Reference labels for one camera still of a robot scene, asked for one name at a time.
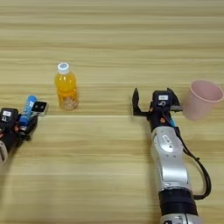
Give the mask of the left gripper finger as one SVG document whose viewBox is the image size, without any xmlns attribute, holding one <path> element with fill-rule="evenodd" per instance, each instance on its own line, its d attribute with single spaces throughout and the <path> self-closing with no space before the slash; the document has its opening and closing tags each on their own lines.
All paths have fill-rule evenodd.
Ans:
<svg viewBox="0 0 224 224">
<path fill-rule="evenodd" d="M 38 124 L 38 116 L 37 115 L 34 115 L 29 123 L 28 123 L 28 126 L 24 132 L 24 139 L 26 141 L 29 141 L 31 139 L 31 133 L 36 129 L 37 127 L 37 124 Z"/>
</svg>

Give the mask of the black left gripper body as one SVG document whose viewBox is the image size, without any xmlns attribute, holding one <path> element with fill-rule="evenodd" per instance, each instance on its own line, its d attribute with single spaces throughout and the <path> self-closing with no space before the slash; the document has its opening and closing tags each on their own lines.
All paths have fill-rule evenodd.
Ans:
<svg viewBox="0 0 224 224">
<path fill-rule="evenodd" d="M 8 152 L 19 147 L 29 136 L 21 131 L 18 126 L 7 127 L 0 124 L 0 144 L 3 144 Z"/>
</svg>

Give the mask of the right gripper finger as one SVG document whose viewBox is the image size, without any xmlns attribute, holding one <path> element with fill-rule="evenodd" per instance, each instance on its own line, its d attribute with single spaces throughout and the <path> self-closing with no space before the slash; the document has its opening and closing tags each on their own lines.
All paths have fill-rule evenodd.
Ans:
<svg viewBox="0 0 224 224">
<path fill-rule="evenodd" d="M 167 88 L 167 91 L 169 91 L 171 93 L 172 105 L 180 106 L 179 98 L 176 96 L 176 94 L 173 92 L 173 90 L 170 88 Z"/>
<path fill-rule="evenodd" d="M 132 108 L 133 111 L 141 111 L 141 109 L 138 106 L 139 103 L 139 93 L 137 88 L 135 88 L 134 93 L 132 95 Z"/>
</svg>

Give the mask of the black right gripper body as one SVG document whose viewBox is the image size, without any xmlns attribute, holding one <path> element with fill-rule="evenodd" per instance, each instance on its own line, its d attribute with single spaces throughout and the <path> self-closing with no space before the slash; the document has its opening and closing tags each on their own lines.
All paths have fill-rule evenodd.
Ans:
<svg viewBox="0 0 224 224">
<path fill-rule="evenodd" d="M 133 115 L 145 117 L 150 123 L 150 127 L 155 129 L 162 126 L 174 127 L 171 112 L 180 112 L 182 110 L 181 105 L 174 106 L 172 103 L 165 101 L 151 101 L 148 111 L 133 111 Z"/>
</svg>

